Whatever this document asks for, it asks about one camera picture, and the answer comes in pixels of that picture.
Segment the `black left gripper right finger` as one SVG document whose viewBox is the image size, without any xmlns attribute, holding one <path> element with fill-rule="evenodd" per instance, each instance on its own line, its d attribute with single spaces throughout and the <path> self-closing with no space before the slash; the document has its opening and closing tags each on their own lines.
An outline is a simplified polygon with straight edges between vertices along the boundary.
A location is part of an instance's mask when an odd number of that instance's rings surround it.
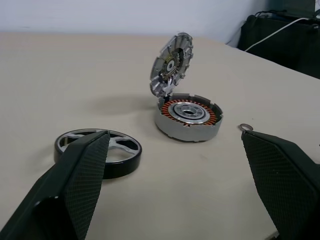
<svg viewBox="0 0 320 240">
<path fill-rule="evenodd" d="M 320 166 L 298 145 L 243 131 L 241 140 L 257 193 L 280 240 L 320 238 Z"/>
</svg>

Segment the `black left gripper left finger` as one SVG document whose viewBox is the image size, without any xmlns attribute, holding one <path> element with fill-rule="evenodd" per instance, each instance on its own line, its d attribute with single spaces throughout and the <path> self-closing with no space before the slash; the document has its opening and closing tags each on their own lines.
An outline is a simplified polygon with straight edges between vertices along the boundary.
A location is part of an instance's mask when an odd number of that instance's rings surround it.
<svg viewBox="0 0 320 240">
<path fill-rule="evenodd" d="M 73 141 L 32 186 L 2 240 L 83 240 L 95 211 L 110 142 L 107 130 Z"/>
</svg>

